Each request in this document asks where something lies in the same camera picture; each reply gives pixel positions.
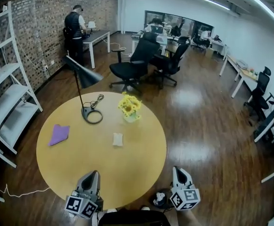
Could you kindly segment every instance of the round yellow table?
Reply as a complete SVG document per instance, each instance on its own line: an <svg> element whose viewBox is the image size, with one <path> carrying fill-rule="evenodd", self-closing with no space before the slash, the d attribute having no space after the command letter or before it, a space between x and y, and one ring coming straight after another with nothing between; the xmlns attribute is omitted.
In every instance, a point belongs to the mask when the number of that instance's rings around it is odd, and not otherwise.
<svg viewBox="0 0 274 226"><path fill-rule="evenodd" d="M95 92L82 95L82 100L96 100L99 94L104 95L96 107L103 114L99 124L84 121L79 97L48 117L39 133L37 161L48 186L64 200L82 176L97 170L103 208L112 209L133 202L153 186L164 166L166 139L159 120L143 104L141 119L128 123L117 107L123 95ZM48 146L55 124L70 126L70 133L67 140ZM113 133L123 134L122 147L112 145Z"/></svg>

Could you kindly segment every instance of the brick wall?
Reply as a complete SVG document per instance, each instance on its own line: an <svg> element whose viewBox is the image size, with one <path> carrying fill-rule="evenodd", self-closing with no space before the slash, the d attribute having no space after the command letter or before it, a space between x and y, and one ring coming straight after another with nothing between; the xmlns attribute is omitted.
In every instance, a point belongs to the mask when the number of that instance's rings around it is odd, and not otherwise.
<svg viewBox="0 0 274 226"><path fill-rule="evenodd" d="M117 30L117 0L0 0L2 5L12 2L12 17L16 37L19 44L18 50L24 69L30 84L34 90L39 88L48 78L47 72L43 71L44 65L49 67L53 74L62 65L63 49L63 23L66 15L76 4L82 5L82 13L86 23L95 21L97 29ZM7 20L0 23L2 37L5 36ZM11 46L6 46L8 62L15 61L15 55ZM3 63L0 51L0 62ZM16 78L23 82L20 71ZM5 81L0 87L0 94L10 82Z"/></svg>

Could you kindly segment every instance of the yellow flowers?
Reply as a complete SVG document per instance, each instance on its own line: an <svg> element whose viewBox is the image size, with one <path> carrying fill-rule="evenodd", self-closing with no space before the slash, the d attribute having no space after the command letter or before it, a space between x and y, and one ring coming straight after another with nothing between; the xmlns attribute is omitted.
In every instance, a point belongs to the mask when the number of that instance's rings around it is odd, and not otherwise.
<svg viewBox="0 0 274 226"><path fill-rule="evenodd" d="M126 92L122 94L124 97L119 101L118 108L121 109L125 117L134 116L137 120L140 119L136 112L141 108L141 101L135 96L128 95Z"/></svg>

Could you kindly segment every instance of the purple cloth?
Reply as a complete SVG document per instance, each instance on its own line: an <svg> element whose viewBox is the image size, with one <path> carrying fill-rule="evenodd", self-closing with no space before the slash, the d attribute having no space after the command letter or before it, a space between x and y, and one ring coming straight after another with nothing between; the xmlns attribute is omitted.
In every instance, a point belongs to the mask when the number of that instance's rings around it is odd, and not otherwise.
<svg viewBox="0 0 274 226"><path fill-rule="evenodd" d="M51 140L48 145L55 145L68 138L70 126L54 125Z"/></svg>

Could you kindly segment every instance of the flower vase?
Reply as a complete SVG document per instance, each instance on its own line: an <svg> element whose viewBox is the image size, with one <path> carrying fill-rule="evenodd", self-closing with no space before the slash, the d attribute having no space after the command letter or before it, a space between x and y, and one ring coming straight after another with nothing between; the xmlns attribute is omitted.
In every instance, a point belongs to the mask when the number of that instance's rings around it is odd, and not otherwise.
<svg viewBox="0 0 274 226"><path fill-rule="evenodd" d="M133 113L133 114L131 114L131 115L129 115L129 116L125 116L125 115L123 114L124 120L125 120L126 122L128 122L128 123L133 123L133 122L135 122L136 120L138 120L138 117L137 117L137 116L138 116L137 113Z"/></svg>

